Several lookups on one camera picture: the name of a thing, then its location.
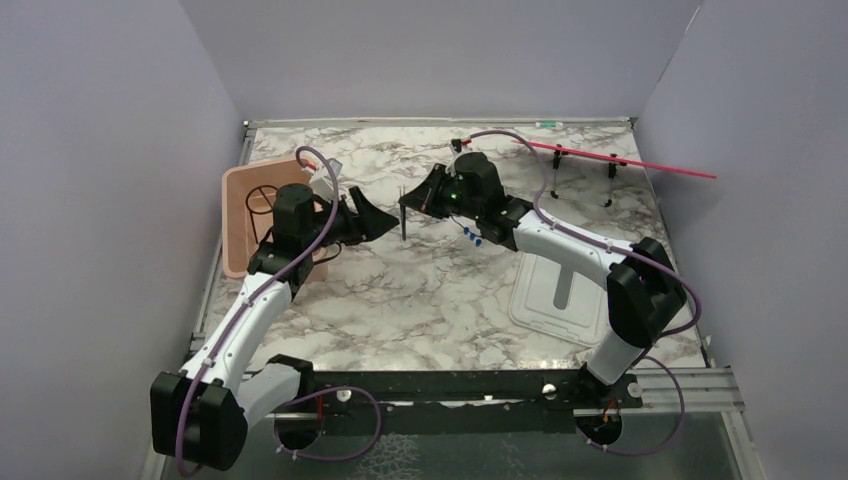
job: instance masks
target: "marble surface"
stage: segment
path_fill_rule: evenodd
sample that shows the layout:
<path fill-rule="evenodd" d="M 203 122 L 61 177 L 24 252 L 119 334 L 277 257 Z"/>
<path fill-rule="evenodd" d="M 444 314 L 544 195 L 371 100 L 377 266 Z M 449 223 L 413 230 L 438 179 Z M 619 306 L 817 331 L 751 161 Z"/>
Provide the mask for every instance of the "marble surface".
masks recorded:
<path fill-rule="evenodd" d="M 397 216 L 400 188 L 418 185 L 434 162 L 448 163 L 451 138 L 483 129 L 264 128 L 257 132 L 250 162 L 293 157 L 297 146 L 311 145 L 343 162 L 345 191 L 359 185 L 372 203 Z M 513 130 L 530 140 L 638 159 L 624 124 Z M 473 146 L 497 165 L 509 193 L 532 198 L 541 173 L 525 147 L 503 136 L 480 138 Z M 550 168 L 551 153 L 540 153 Z M 560 198 L 546 194 L 542 207 L 596 233 L 631 241 L 651 236 L 668 248 L 645 171 L 620 168 L 612 184 L 613 204 L 604 208 L 610 190 L 606 168 L 603 162 L 564 159 L 557 172 Z M 271 326 L 251 367 L 261 368 L 284 353 L 324 370 L 574 368 L 591 354 L 510 320 L 507 308 L 521 254 L 487 243 L 475 247 L 455 223 L 415 212 L 407 228 L 406 242 L 396 228 L 378 241 L 346 248 L 330 263 L 329 278 L 306 285 Z M 223 277 L 217 281 L 206 331 L 217 327 L 240 285 Z M 690 318 L 681 312 L 672 325 Z M 704 366 L 693 330 L 661 340 L 652 354 L 671 366 Z"/>

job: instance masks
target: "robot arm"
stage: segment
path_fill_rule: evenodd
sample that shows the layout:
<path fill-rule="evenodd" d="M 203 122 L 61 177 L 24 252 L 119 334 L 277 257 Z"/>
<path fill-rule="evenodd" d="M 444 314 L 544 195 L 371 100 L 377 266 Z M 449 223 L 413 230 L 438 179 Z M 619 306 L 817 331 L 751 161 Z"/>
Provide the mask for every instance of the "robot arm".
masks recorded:
<path fill-rule="evenodd" d="M 460 140 L 452 141 L 452 150 L 455 157 L 449 166 L 436 164 L 421 185 L 400 198 L 403 234 L 406 208 L 435 218 L 460 215 L 474 220 L 487 241 L 550 259 L 605 289 L 611 330 L 581 369 L 583 387 L 603 396 L 659 339 L 686 302 L 678 281 L 615 250 L 632 251 L 672 268 L 665 249 L 652 238 L 630 244 L 565 222 L 560 223 L 572 234 L 555 229 L 542 221 L 532 203 L 504 192 L 497 168 L 483 153 L 470 151 Z"/>
<path fill-rule="evenodd" d="M 356 212 L 342 197 L 322 246 L 370 242 L 398 225 L 395 217 L 368 202 L 358 187 L 349 194 Z M 316 212 L 316 204 L 321 211 Z M 177 374 L 161 372 L 150 388 L 156 452 L 175 455 L 180 415 L 192 384 L 190 408 L 187 415 L 183 413 L 182 457 L 218 470 L 232 466 L 251 427 L 303 394 L 304 369 L 295 359 L 275 357 L 250 380 L 242 383 L 242 378 L 268 328 L 288 309 L 306 281 L 313 267 L 311 256 L 285 275 L 276 278 L 276 274 L 315 241 L 329 221 L 330 207 L 306 185 L 285 185 L 277 190 L 273 226 L 250 259 L 235 303 L 197 354 Z M 261 295 L 253 295 L 259 290 Z"/>

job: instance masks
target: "purple wire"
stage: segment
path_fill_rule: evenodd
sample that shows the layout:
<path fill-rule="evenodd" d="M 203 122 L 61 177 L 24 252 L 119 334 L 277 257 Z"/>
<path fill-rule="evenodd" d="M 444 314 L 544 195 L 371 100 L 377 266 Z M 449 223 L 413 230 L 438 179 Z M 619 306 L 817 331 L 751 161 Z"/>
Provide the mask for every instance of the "purple wire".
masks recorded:
<path fill-rule="evenodd" d="M 542 162 L 542 157 L 539 156 L 539 152 L 537 152 L 536 149 L 533 148 L 533 145 L 530 145 L 530 143 L 528 143 L 527 140 L 525 140 L 523 137 L 521 137 L 521 135 L 518 135 L 517 133 L 509 132 L 509 131 L 506 131 L 506 130 L 484 130 L 482 132 L 472 133 L 471 135 L 468 136 L 468 138 L 473 139 L 473 138 L 477 138 L 477 137 L 482 137 L 484 135 L 506 135 L 508 137 L 512 137 L 512 138 L 518 140 L 519 142 L 521 142 L 522 144 L 524 144 L 524 146 L 529 148 L 530 152 L 533 153 L 533 156 L 536 158 L 536 161 L 539 163 L 539 167 L 541 167 L 541 169 L 542 169 L 542 188 L 540 188 L 539 191 L 536 192 L 536 195 L 533 197 L 533 210 L 536 212 L 536 215 L 538 215 L 539 218 L 542 219 L 543 222 L 547 223 L 548 225 L 553 226 L 555 229 L 565 233 L 566 235 L 569 235 L 571 237 L 576 238 L 577 240 L 580 240 L 581 242 L 588 243 L 589 245 L 594 245 L 595 247 L 598 247 L 598 248 L 603 248 L 603 249 L 607 248 L 607 244 L 600 241 L 600 240 L 595 240 L 594 238 L 583 235 L 582 233 L 575 231 L 575 230 L 572 230 L 572 229 L 566 227 L 565 225 L 560 225 L 560 224 L 554 222 L 550 217 L 548 217 L 547 215 L 544 214 L 544 212 L 542 212 L 541 208 L 539 208 L 539 199 L 542 198 L 542 195 L 548 189 L 548 174 L 547 174 L 547 170 L 545 169 L 545 164 Z M 666 275 L 670 276 L 671 278 L 680 282 L 680 284 L 683 285 L 683 288 L 685 288 L 686 291 L 689 292 L 689 295 L 692 296 L 692 301 L 695 303 L 695 313 L 692 315 L 692 320 L 690 320 L 685 325 L 681 325 L 679 327 L 672 328 L 671 330 L 666 330 L 665 332 L 663 332 L 660 335 L 660 338 L 667 337 L 669 335 L 674 335 L 674 334 L 680 333 L 684 330 L 688 330 L 688 329 L 694 327 L 698 323 L 698 321 L 701 319 L 701 311 L 702 311 L 701 298 L 695 292 L 695 289 L 692 288 L 692 285 L 690 285 L 689 282 L 687 282 L 683 277 L 681 277 L 679 273 L 675 272 L 673 269 L 668 268 L 668 267 L 666 267 L 665 265 L 663 265 L 659 262 L 656 262 L 656 261 L 654 261 L 654 260 L 652 260 L 652 259 L 650 259 L 650 258 L 648 258 L 644 255 L 640 255 L 640 254 L 633 252 L 631 250 L 627 250 L 627 249 L 624 249 L 624 248 L 621 248 L 621 247 L 616 247 L 616 246 L 611 247 L 610 250 L 615 252 L 615 253 L 618 253 L 620 255 L 625 255 L 627 257 L 634 258 L 634 259 L 636 259 L 636 260 L 638 260 L 638 261 L 640 261 L 640 262 L 642 262 L 646 265 L 649 265 L 651 267 L 656 268 L 657 270 L 663 272 L 664 274 L 666 274 Z"/>
<path fill-rule="evenodd" d="M 327 219 L 327 223 L 324 225 L 324 228 L 315 238 L 315 241 L 313 241 L 308 247 L 306 247 L 303 253 L 301 253 L 294 260 L 289 262 L 289 264 L 283 267 L 282 270 L 275 273 L 271 278 L 266 280 L 265 283 L 260 285 L 259 288 L 256 289 L 256 291 L 254 291 L 249 297 L 247 297 L 245 303 L 241 304 L 238 310 L 236 310 L 236 313 L 233 314 L 233 317 L 230 319 L 229 323 L 227 323 L 227 325 L 224 327 L 224 330 L 221 332 L 221 335 L 218 337 L 218 340 L 209 350 L 209 355 L 206 358 L 210 361 L 215 360 L 215 357 L 218 355 L 218 352 L 221 350 L 221 347 L 224 346 L 224 342 L 226 342 L 227 338 L 230 336 L 230 333 L 232 333 L 233 328 L 235 328 L 236 324 L 238 324 L 239 319 L 241 319 L 241 316 L 244 315 L 244 312 L 247 310 L 248 306 L 252 305 L 253 302 L 257 298 L 259 298 L 259 296 L 262 295 L 265 290 L 268 289 L 268 287 L 274 284 L 274 282 L 276 282 L 282 276 L 290 272 L 306 257 L 311 255 L 312 251 L 318 248 L 318 246 L 324 240 L 324 237 L 327 236 L 327 233 L 330 231 L 330 228 L 333 226 L 333 221 L 335 221 L 336 213 L 339 210 L 339 179 L 336 178 L 336 173 L 333 171 L 330 162 L 328 162 L 327 159 L 324 158 L 324 155 L 321 155 L 321 152 L 315 150 L 310 146 L 304 145 L 302 147 L 298 147 L 297 150 L 295 150 L 295 158 L 297 159 L 297 163 L 299 165 L 303 165 L 303 160 L 300 158 L 300 154 L 304 151 L 312 153 L 318 158 L 318 160 L 321 161 L 321 163 L 324 164 L 324 167 L 326 167 L 327 172 L 330 175 L 330 180 L 333 182 L 333 204 L 330 208 L 330 216 Z M 180 410 L 180 418 L 177 422 L 177 444 L 176 448 L 174 449 L 174 457 L 177 460 L 177 471 L 183 477 L 194 476 L 195 474 L 197 474 L 197 472 L 200 471 L 201 468 L 200 465 L 197 465 L 194 470 L 186 470 L 185 461 L 183 458 L 183 443 L 185 441 L 185 427 L 186 420 L 188 419 L 188 410 L 191 405 L 191 401 L 194 398 L 194 393 L 197 391 L 198 385 L 200 385 L 200 379 L 203 378 L 204 374 L 206 374 L 206 370 L 208 370 L 208 367 L 205 364 L 201 365 L 197 371 L 197 375 L 195 375 L 194 379 L 192 379 L 191 385 L 189 385 L 188 392 L 186 393 L 185 399 L 183 400 L 183 406 Z"/>
<path fill-rule="evenodd" d="M 657 445 L 656 447 L 650 448 L 648 450 L 628 451 L 628 450 L 618 450 L 618 449 L 610 448 L 610 447 L 604 448 L 604 445 L 599 445 L 598 443 L 595 443 L 594 441 L 590 440 L 589 437 L 587 437 L 586 434 L 583 433 L 583 431 L 578 428 L 577 431 L 580 432 L 581 435 L 583 435 L 583 438 L 586 439 L 586 441 L 589 445 L 591 445 L 591 446 L 593 446 L 593 447 L 597 448 L 598 450 L 601 450 L 605 453 L 612 453 L 613 455 L 622 455 L 622 456 L 625 456 L 625 457 L 642 457 L 642 456 L 645 456 L 645 455 L 653 455 L 653 454 L 659 452 L 660 450 L 665 449 L 666 447 L 671 445 L 672 442 L 677 440 L 677 437 L 680 436 L 680 432 L 683 431 L 683 421 L 686 418 L 686 403 L 683 401 L 683 389 L 680 388 L 680 382 L 677 381 L 677 377 L 674 376 L 674 373 L 671 372 L 671 369 L 669 369 L 668 367 L 663 365 L 662 362 L 660 362 L 656 358 L 646 356 L 645 360 L 650 360 L 650 361 L 656 363 L 657 365 L 659 365 L 660 368 L 665 370 L 665 373 L 668 374 L 668 376 L 671 378 L 671 381 L 674 383 L 674 388 L 677 389 L 677 398 L 680 399 L 680 417 L 677 419 L 677 425 L 674 427 L 674 431 L 671 432 L 671 435 L 669 435 L 668 438 L 666 438 L 664 442 Z"/>
<path fill-rule="evenodd" d="M 305 396 L 300 397 L 300 398 L 296 398 L 296 399 L 294 399 L 290 402 L 284 403 L 282 406 L 283 407 L 293 407 L 295 405 L 299 405 L 299 404 L 306 402 L 308 400 L 312 400 L 315 397 L 320 397 L 320 396 L 326 395 L 328 393 L 338 392 L 340 390 L 350 390 L 351 392 L 361 393 L 362 395 L 365 395 L 366 398 L 368 398 L 368 401 L 371 402 L 371 405 L 374 405 L 374 412 L 376 412 L 376 414 L 377 414 L 377 426 L 374 427 L 374 435 L 371 437 L 371 440 L 369 440 L 368 443 L 366 443 L 364 447 L 362 447 L 361 449 L 357 450 L 354 453 L 350 453 L 348 455 L 341 455 L 341 456 L 338 456 L 338 457 L 325 457 L 323 455 L 314 455 L 314 454 L 311 454 L 311 453 L 303 453 L 300 450 L 289 450 L 288 448 L 286 448 L 285 445 L 283 445 L 283 442 L 280 441 L 280 438 L 277 436 L 276 432 L 274 432 L 274 438 L 277 440 L 277 443 L 280 445 L 280 449 L 278 450 L 278 453 L 279 452 L 286 452 L 288 454 L 294 455 L 296 458 L 307 458 L 309 460 L 318 460 L 318 461 L 321 461 L 321 462 L 346 462 L 348 460 L 353 460 L 356 457 L 364 455 L 366 452 L 368 452 L 368 450 L 371 450 L 371 447 L 373 447 L 377 443 L 377 440 L 380 439 L 380 431 L 383 429 L 383 415 L 380 412 L 380 404 L 377 402 L 377 399 L 374 398 L 373 395 L 368 393 L 367 390 L 364 390 L 364 389 L 359 388 L 359 387 L 352 387 L 352 386 L 330 387 L 330 388 L 325 388 L 324 390 L 319 390 L 317 392 L 310 393 L 309 395 L 305 395 Z"/>

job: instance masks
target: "purple cable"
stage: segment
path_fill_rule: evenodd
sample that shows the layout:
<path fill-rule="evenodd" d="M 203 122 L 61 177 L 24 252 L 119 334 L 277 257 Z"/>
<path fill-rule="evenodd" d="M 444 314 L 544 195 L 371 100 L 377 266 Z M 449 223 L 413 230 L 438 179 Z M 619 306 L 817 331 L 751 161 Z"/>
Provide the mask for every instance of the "purple cable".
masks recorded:
<path fill-rule="evenodd" d="M 537 152 L 536 149 L 533 148 L 533 145 L 530 145 L 530 143 L 528 143 L 527 140 L 525 140 L 523 137 L 521 137 L 521 135 L 518 135 L 517 133 L 509 132 L 509 131 L 506 131 L 506 130 L 484 130 L 482 132 L 472 133 L 471 135 L 468 136 L 468 138 L 474 139 L 474 138 L 477 138 L 477 137 L 482 137 L 484 135 L 506 135 L 508 137 L 512 137 L 512 138 L 518 140 L 519 142 L 521 142 L 522 144 L 524 144 L 524 146 L 529 148 L 530 152 L 533 153 L 533 156 L 536 158 L 536 161 L 539 163 L 539 167 L 542 169 L 542 188 L 540 188 L 539 191 L 536 192 L 536 195 L 533 197 L 533 210 L 536 212 L 536 215 L 538 215 L 539 218 L 542 219 L 543 222 L 547 223 L 548 225 L 553 226 L 554 228 L 556 228 L 560 232 L 565 233 L 566 235 L 569 235 L 571 237 L 576 238 L 577 240 L 580 240 L 581 242 L 588 243 L 589 245 L 594 245 L 595 247 L 598 247 L 598 248 L 603 248 L 603 249 L 608 248 L 607 244 L 604 243 L 604 242 L 601 242 L 600 240 L 595 240 L 592 237 L 588 237 L 586 235 L 583 235 L 580 232 L 577 232 L 577 231 L 572 230 L 572 229 L 570 229 L 570 228 L 568 228 L 564 225 L 560 225 L 560 224 L 554 222 L 550 217 L 546 216 L 542 212 L 541 208 L 539 208 L 539 199 L 542 198 L 542 195 L 545 193 L 545 190 L 548 189 L 548 174 L 547 174 L 547 170 L 545 169 L 545 164 L 542 162 L 542 157 L 539 156 L 539 152 Z M 651 267 L 656 268 L 657 270 L 663 272 L 664 274 L 666 274 L 666 275 L 670 276 L 671 278 L 680 282 L 680 284 L 683 285 L 683 288 L 685 288 L 686 291 L 689 292 L 689 295 L 692 296 L 692 301 L 695 303 L 695 313 L 692 315 L 692 320 L 690 320 L 685 325 L 681 325 L 679 327 L 672 328 L 671 330 L 664 331 L 660 335 L 660 338 L 667 337 L 669 335 L 674 335 L 675 333 L 680 333 L 684 330 L 688 330 L 688 329 L 694 327 L 698 323 L 698 321 L 701 319 L 701 298 L 698 296 L 698 294 L 695 292 L 695 289 L 692 288 L 692 286 L 689 284 L 689 282 L 687 282 L 685 279 L 683 279 L 683 277 L 681 277 L 679 273 L 675 272 L 673 269 L 668 268 L 668 267 L 666 267 L 665 265 L 663 265 L 659 262 L 656 262 L 656 261 L 654 261 L 654 260 L 652 260 L 648 257 L 645 257 L 644 255 L 640 255 L 640 254 L 633 252 L 631 250 L 627 250 L 627 249 L 624 249 L 624 248 L 621 248 L 621 247 L 615 247 L 615 246 L 611 247 L 610 250 L 615 252 L 615 253 L 618 253 L 620 255 L 625 255 L 627 257 L 634 258 L 634 259 L 636 259 L 636 260 L 638 260 L 638 261 L 640 261 L 640 262 L 642 262 L 646 265 L 649 265 Z"/>
<path fill-rule="evenodd" d="M 301 403 L 303 403 L 307 400 L 312 400 L 315 397 L 320 397 L 320 396 L 326 395 L 328 393 L 338 392 L 340 390 L 350 390 L 351 392 L 361 393 L 362 395 L 365 395 L 366 398 L 368 398 L 368 401 L 371 402 L 372 405 L 374 405 L 374 412 L 377 414 L 377 426 L 374 428 L 374 435 L 371 437 L 371 440 L 369 440 L 368 443 L 366 443 L 364 447 L 362 447 L 361 449 L 357 450 L 354 453 L 351 453 L 351 454 L 348 454 L 348 455 L 342 455 L 342 456 L 338 456 L 338 457 L 325 457 L 323 455 L 313 455 L 311 453 L 302 453 L 300 450 L 289 450 L 288 448 L 285 447 L 285 445 L 283 445 L 283 442 L 280 441 L 280 438 L 277 436 L 277 433 L 274 432 L 274 438 L 277 440 L 277 443 L 280 445 L 280 448 L 279 448 L 279 450 L 277 450 L 277 453 L 286 452 L 288 454 L 293 455 L 295 458 L 308 458 L 309 460 L 318 460 L 318 461 L 321 461 L 321 462 L 346 462 L 348 460 L 353 460 L 354 458 L 365 454 L 368 450 L 371 450 L 371 447 L 373 447 L 377 443 L 377 440 L 380 438 L 380 431 L 383 429 L 383 415 L 380 412 L 380 404 L 377 403 L 377 399 L 375 399 L 374 396 L 371 395 L 370 393 L 368 393 L 368 391 L 366 391 L 366 390 L 363 390 L 359 387 L 352 387 L 352 386 L 331 387 L 331 388 L 326 388 L 324 390 L 319 390 L 319 391 L 314 392 L 314 393 L 310 393 L 309 395 L 305 395 L 305 396 L 300 397 L 300 398 L 296 398 L 296 399 L 294 399 L 290 402 L 284 403 L 282 406 L 283 407 L 293 407 L 293 406 L 299 405 L 299 404 L 301 404 Z"/>
<path fill-rule="evenodd" d="M 230 322 L 227 323 L 227 325 L 224 327 L 224 330 L 221 332 L 221 335 L 218 337 L 218 340 L 212 346 L 212 349 L 209 350 L 209 355 L 206 358 L 210 361 L 214 362 L 215 357 L 218 356 L 218 352 L 221 350 L 221 347 L 224 346 L 224 342 L 227 341 L 227 338 L 230 336 L 230 333 L 233 331 L 233 328 L 235 328 L 236 324 L 238 324 L 239 320 L 241 319 L 241 316 L 244 315 L 244 312 L 247 310 L 248 306 L 253 304 L 253 302 L 257 298 L 259 298 L 259 296 L 262 295 L 262 293 L 267 290 L 268 287 L 273 285 L 274 282 L 279 280 L 283 275 L 290 272 L 306 257 L 311 255 L 312 251 L 318 248 L 318 245 L 321 244 L 321 241 L 324 240 L 324 237 L 327 236 L 327 233 L 333 226 L 333 221 L 335 221 L 336 213 L 339 210 L 339 179 L 336 178 L 336 173 L 333 171 L 330 162 L 328 162 L 327 159 L 324 158 L 324 155 L 321 155 L 321 152 L 315 150 L 310 146 L 304 145 L 302 147 L 298 147 L 297 150 L 295 150 L 295 158 L 297 159 L 297 163 L 299 165 L 303 165 L 303 160 L 301 160 L 300 154 L 304 151 L 310 152 L 316 157 L 318 157 L 318 160 L 320 160 L 321 163 L 324 164 L 324 167 L 327 169 L 327 172 L 330 175 L 330 180 L 333 182 L 333 205 L 332 208 L 330 208 L 330 217 L 327 219 L 327 223 L 326 225 L 324 225 L 324 228 L 315 238 L 315 241 L 313 241 L 308 247 L 306 247 L 306 250 L 304 250 L 303 253 L 298 255 L 294 260 L 289 262 L 288 265 L 283 267 L 282 270 L 275 273 L 274 276 L 272 276 L 271 278 L 266 280 L 265 283 L 260 285 L 259 288 L 256 289 L 256 291 L 254 291 L 249 297 L 247 297 L 247 300 L 241 304 L 238 310 L 236 310 L 236 313 L 233 314 L 233 318 L 230 319 Z M 197 391 L 198 385 L 200 385 L 200 379 L 203 378 L 203 375 L 206 374 L 206 370 L 208 370 L 208 367 L 205 364 L 201 365 L 201 367 L 197 371 L 197 375 L 195 375 L 194 379 L 192 379 L 191 385 L 189 385 L 188 387 L 188 392 L 186 393 L 185 400 L 183 400 L 182 410 L 180 410 L 180 418 L 177 422 L 177 444 L 176 448 L 174 449 L 174 457 L 177 459 L 177 471 L 183 477 L 191 477 L 197 472 L 199 472 L 201 468 L 200 465 L 197 465 L 194 470 L 186 470 L 185 461 L 183 458 L 183 443 L 185 441 L 185 426 L 186 420 L 188 419 L 189 406 L 191 405 L 191 401 L 194 398 L 194 393 Z"/>
<path fill-rule="evenodd" d="M 665 365 L 663 365 L 656 358 L 646 356 L 645 360 L 650 360 L 650 361 L 656 363 L 657 365 L 659 365 L 660 368 L 665 370 L 665 373 L 668 374 L 669 378 L 671 378 L 671 381 L 674 383 L 674 388 L 677 389 L 677 397 L 680 399 L 680 418 L 677 419 L 677 425 L 674 427 L 674 431 L 671 432 L 671 435 L 669 435 L 668 438 L 666 438 L 664 442 L 662 442 L 661 444 L 657 445 L 654 448 L 650 448 L 648 450 L 628 451 L 628 450 L 618 450 L 618 449 L 609 448 L 609 447 L 604 448 L 604 445 L 599 445 L 598 443 L 595 443 L 594 441 L 589 440 L 589 437 L 587 437 L 586 434 L 583 433 L 583 431 L 578 428 L 577 431 L 580 432 L 581 435 L 583 435 L 583 438 L 586 439 L 586 443 L 588 443 L 589 445 L 591 445 L 591 446 L 595 447 L 596 449 L 601 450 L 605 453 L 612 453 L 613 455 L 622 455 L 624 457 L 642 457 L 642 456 L 645 456 L 645 455 L 653 455 L 653 454 L 659 452 L 660 450 L 665 449 L 666 447 L 671 445 L 672 442 L 677 440 L 677 437 L 680 436 L 680 432 L 683 431 L 683 420 L 684 420 L 684 418 L 686 418 L 686 403 L 683 401 L 683 389 L 680 388 L 680 382 L 677 381 L 677 377 L 675 377 L 674 374 L 671 373 L 671 370 L 668 367 L 666 367 Z"/>

